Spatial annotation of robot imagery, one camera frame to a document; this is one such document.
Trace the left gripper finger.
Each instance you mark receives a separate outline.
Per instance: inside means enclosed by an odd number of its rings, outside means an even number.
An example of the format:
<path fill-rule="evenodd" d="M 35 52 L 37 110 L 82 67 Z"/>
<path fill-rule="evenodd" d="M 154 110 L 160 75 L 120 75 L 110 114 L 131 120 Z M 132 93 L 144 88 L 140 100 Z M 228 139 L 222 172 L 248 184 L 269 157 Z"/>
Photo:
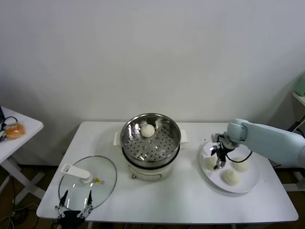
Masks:
<path fill-rule="evenodd" d="M 68 195 L 68 190 L 65 191 L 64 195 L 60 198 L 60 202 L 58 205 L 55 206 L 55 209 L 58 213 L 57 218 L 61 219 L 65 217 L 65 212 L 68 211 L 68 209 L 65 207 L 65 201 Z"/>
<path fill-rule="evenodd" d="M 93 211 L 92 191 L 90 191 L 89 196 L 87 198 L 86 205 L 85 205 L 84 209 L 77 215 L 77 217 L 81 218 L 81 219 L 86 219 L 92 211 Z"/>

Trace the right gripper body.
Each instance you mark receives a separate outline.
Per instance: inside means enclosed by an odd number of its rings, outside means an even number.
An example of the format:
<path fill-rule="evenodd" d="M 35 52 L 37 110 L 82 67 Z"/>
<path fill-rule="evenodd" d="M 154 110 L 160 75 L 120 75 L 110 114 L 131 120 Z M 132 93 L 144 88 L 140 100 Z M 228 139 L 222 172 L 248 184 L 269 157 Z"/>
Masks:
<path fill-rule="evenodd" d="M 239 144 L 233 142 L 228 135 L 219 135 L 218 142 L 221 146 L 221 149 L 226 153 L 230 153 L 239 147 Z"/>

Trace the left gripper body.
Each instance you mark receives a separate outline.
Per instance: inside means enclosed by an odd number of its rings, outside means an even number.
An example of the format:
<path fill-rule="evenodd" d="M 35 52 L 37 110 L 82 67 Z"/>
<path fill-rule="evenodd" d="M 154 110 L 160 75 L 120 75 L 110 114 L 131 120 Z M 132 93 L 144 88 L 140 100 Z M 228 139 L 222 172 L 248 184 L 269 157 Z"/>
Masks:
<path fill-rule="evenodd" d="M 79 210 L 59 211 L 58 222 L 62 229 L 77 229 L 85 222 L 87 212 Z"/>

